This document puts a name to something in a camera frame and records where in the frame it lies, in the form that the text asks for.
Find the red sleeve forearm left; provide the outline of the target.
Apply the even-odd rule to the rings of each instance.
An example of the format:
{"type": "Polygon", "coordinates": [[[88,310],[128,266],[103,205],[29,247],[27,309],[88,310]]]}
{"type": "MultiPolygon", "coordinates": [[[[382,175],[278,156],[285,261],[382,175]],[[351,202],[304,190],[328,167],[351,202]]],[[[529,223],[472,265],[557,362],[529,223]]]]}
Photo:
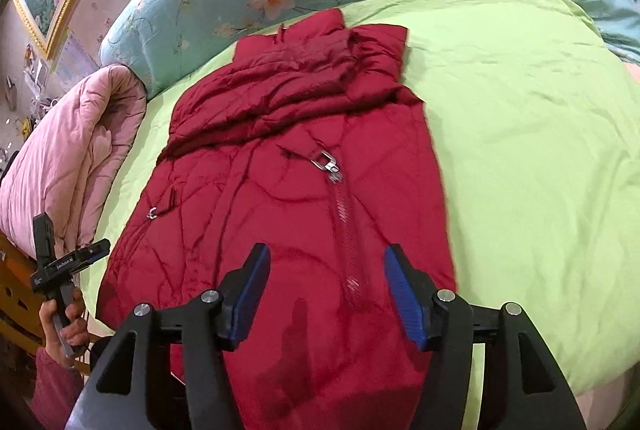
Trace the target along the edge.
{"type": "Polygon", "coordinates": [[[74,366],[58,364],[45,348],[36,354],[36,382],[30,408],[43,428],[64,429],[85,382],[74,366]]]}

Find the person's left hand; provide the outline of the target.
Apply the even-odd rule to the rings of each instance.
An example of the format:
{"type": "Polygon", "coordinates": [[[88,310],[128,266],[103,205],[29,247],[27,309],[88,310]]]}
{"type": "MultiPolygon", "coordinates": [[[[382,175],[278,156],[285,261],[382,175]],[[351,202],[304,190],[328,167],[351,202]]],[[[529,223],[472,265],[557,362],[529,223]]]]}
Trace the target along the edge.
{"type": "Polygon", "coordinates": [[[56,324],[60,315],[55,300],[44,301],[41,304],[39,318],[44,335],[44,348],[55,363],[64,367],[73,366],[75,358],[68,350],[82,350],[88,346],[90,335],[85,312],[84,297],[78,288],[74,289],[73,301],[65,309],[65,315],[70,321],[67,326],[56,324]]]}

